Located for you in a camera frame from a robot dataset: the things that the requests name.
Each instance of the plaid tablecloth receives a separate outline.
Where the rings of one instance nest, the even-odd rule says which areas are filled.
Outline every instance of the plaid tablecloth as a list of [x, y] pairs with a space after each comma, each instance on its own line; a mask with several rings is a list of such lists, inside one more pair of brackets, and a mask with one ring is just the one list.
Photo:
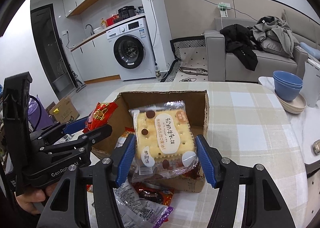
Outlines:
[[[269, 89], [252, 83], [181, 82], [133, 84], [114, 91], [105, 102], [126, 91], [207, 90], [207, 141], [223, 157], [244, 166], [263, 164], [276, 182], [297, 228], [303, 227], [308, 201], [306, 170], [297, 138], [280, 102]], [[206, 183], [201, 193], [176, 191], [175, 208], [163, 228], [206, 228], [218, 190]], [[239, 188], [234, 227], [241, 227], [245, 186]]]

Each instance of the washing machine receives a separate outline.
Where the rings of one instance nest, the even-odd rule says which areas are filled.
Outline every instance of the washing machine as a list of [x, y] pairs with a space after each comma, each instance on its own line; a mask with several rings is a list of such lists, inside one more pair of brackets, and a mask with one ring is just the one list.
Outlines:
[[145, 18], [107, 31], [107, 39], [121, 80], [156, 77], [153, 48]]

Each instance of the light blue cloth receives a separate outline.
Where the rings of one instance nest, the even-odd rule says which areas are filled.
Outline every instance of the light blue cloth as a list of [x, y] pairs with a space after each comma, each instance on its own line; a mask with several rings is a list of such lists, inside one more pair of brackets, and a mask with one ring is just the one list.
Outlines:
[[300, 43], [300, 47], [308, 52], [311, 56], [314, 56], [317, 60], [320, 60], [320, 50], [312, 48], [304, 42]]

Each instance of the human hand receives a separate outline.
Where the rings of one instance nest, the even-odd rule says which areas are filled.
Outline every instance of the human hand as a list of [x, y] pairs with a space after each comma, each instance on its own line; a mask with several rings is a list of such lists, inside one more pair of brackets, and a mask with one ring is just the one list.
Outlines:
[[39, 214], [40, 212], [33, 203], [43, 202], [46, 195], [51, 196], [56, 186], [57, 183], [47, 186], [45, 188], [45, 193], [40, 189], [28, 187], [24, 194], [16, 196], [17, 203], [26, 212], [33, 215]]

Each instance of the purple snack wrapper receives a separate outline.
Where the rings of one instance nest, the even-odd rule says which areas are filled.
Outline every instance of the purple snack wrapper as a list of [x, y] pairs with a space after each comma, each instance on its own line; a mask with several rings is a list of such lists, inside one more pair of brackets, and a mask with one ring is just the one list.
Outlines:
[[171, 214], [171, 212], [174, 210], [173, 207], [168, 206], [167, 210], [164, 212], [164, 214], [160, 217], [158, 222], [153, 226], [153, 228], [159, 228], [163, 222], [168, 218], [168, 216]]

